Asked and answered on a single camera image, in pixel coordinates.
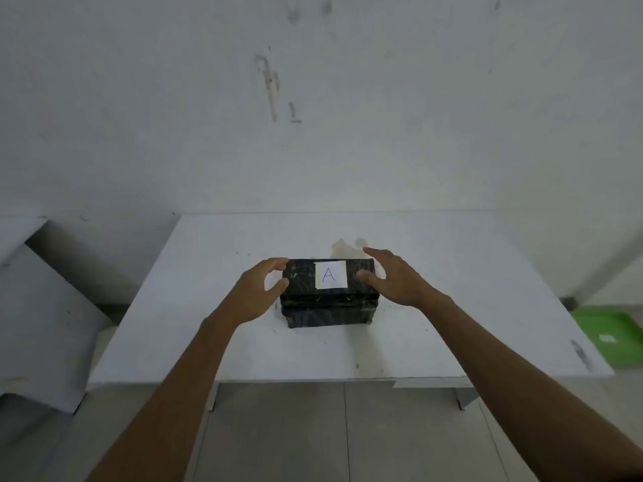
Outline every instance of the floor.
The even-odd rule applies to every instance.
[[[642,370],[563,383],[643,447]],[[0,437],[0,479],[80,482],[153,390],[93,392],[75,416],[5,401],[0,433],[20,436]],[[11,426],[16,409],[26,429]],[[190,481],[535,481],[486,406],[460,411],[450,389],[230,384],[205,422]]]

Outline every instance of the white wall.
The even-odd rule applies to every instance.
[[[559,295],[641,227],[643,0],[331,4],[0,0],[0,213],[117,302],[172,213],[494,208]]]

